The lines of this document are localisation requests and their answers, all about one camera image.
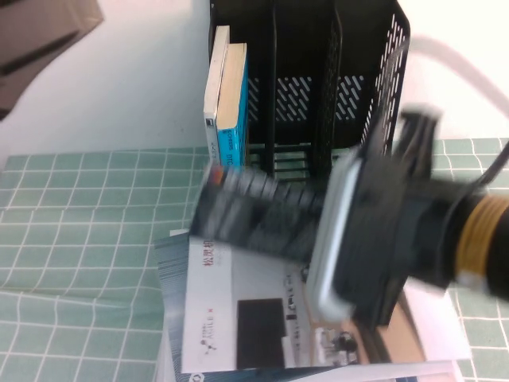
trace cutting mat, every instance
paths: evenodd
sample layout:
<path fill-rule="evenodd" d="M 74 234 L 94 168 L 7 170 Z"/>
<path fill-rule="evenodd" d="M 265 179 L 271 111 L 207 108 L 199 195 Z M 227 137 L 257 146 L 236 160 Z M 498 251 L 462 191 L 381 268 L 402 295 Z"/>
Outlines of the cutting mat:
<path fill-rule="evenodd" d="M 505 140 L 437 141 L 435 174 L 474 178 Z M 163 308 L 150 243 L 186 228 L 206 148 L 9 158 L 0 176 L 0 382 L 155 376 Z M 509 170 L 490 192 L 509 191 Z M 509 382 L 509 306 L 452 289 L 473 361 Z"/>

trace black desk organizer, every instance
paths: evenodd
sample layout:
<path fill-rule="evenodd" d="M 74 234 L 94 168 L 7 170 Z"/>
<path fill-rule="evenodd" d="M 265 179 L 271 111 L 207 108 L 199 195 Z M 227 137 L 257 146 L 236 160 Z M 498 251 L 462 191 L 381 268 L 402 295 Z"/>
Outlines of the black desk organizer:
<path fill-rule="evenodd" d="M 251 165 L 287 181 L 326 179 L 332 150 L 362 143 L 378 107 L 380 147 L 390 150 L 406 53 L 391 81 L 381 78 L 388 53 L 410 37 L 395 0 L 210 0 L 210 7 L 209 56 L 217 25 L 231 27 L 232 43 L 247 43 Z M 384 91 L 390 97 L 380 105 Z"/>

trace mesh slot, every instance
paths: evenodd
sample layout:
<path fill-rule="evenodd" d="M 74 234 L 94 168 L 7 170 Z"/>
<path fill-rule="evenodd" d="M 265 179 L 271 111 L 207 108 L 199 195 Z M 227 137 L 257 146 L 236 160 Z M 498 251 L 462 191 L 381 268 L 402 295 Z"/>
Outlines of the mesh slot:
<path fill-rule="evenodd" d="M 396 124 L 397 113 L 394 112 L 396 108 L 396 103 L 399 99 L 400 88 L 402 86 L 402 75 L 404 72 L 404 67 L 402 66 L 403 55 L 405 53 L 401 52 L 399 56 L 396 58 L 395 65 L 393 68 L 388 68 L 387 58 L 393 51 L 398 48 L 401 43 L 406 39 L 406 33 L 403 28 L 399 25 L 396 20 L 396 15 L 392 15 L 392 21 L 390 24 L 390 30 L 387 32 L 387 40 L 385 44 L 385 49 L 383 51 L 382 56 L 380 57 L 380 70 L 379 74 L 375 80 L 375 89 L 376 89 L 376 101 L 371 100 L 371 104 L 369 107 L 369 112 L 366 117 L 366 122 L 364 124 L 363 129 L 363 137 L 362 141 L 366 139 L 367 130 L 369 128 L 369 122 L 371 121 L 371 115 L 373 113 L 373 109 L 376 107 L 382 108 L 382 121 L 383 121 L 383 129 L 384 129 L 384 142 L 385 146 L 383 148 L 383 152 L 387 151 L 387 141 L 390 137 L 390 132 L 394 128 Z M 390 80 L 383 82 L 383 78 L 386 75 L 387 70 L 392 70 L 390 73 Z M 382 94 L 387 93 L 389 96 L 384 104 L 382 102 Z"/>
<path fill-rule="evenodd" d="M 258 105 L 259 105 L 259 96 L 260 96 L 260 79 L 253 78 L 248 79 L 248 91 L 249 96 L 247 97 L 247 102 L 249 103 L 249 117 L 248 120 L 250 123 L 258 122 Z"/>
<path fill-rule="evenodd" d="M 364 88 L 364 76 L 340 77 L 337 87 L 336 120 L 355 122 L 360 111 L 360 97 Z"/>
<path fill-rule="evenodd" d="M 308 119 L 311 83 L 311 77 L 278 78 L 276 122 L 302 122 Z"/>

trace white wall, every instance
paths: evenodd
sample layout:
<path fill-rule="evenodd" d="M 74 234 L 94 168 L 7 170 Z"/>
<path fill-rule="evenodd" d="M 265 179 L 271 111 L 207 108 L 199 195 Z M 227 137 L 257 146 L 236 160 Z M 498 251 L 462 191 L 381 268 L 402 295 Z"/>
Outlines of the white wall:
<path fill-rule="evenodd" d="M 509 2 L 400 0 L 413 36 L 438 38 L 509 95 Z M 0 123 L 8 154 L 204 145 L 207 0 L 99 0 L 106 21 L 49 65 Z M 444 111 L 442 138 L 509 136 L 467 84 L 410 56 L 402 105 Z"/>
<path fill-rule="evenodd" d="M 509 2 L 503 0 L 399 0 L 411 36 L 443 41 L 509 95 Z M 406 66 L 402 105 L 441 109 L 440 138 L 509 137 L 509 121 L 447 68 L 418 55 Z"/>
<path fill-rule="evenodd" d="M 208 2 L 99 0 L 105 22 L 0 123 L 9 154 L 205 145 Z"/>

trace blue book spine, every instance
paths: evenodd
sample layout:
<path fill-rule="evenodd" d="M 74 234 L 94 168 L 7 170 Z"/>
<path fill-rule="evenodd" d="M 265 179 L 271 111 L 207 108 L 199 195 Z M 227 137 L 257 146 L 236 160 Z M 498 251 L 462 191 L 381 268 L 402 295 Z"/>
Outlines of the blue book spine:
<path fill-rule="evenodd" d="M 247 57 L 244 64 L 242 87 L 240 90 L 239 118 L 237 126 L 232 129 L 218 131 L 222 166 L 244 166 L 246 158 L 247 134 Z"/>

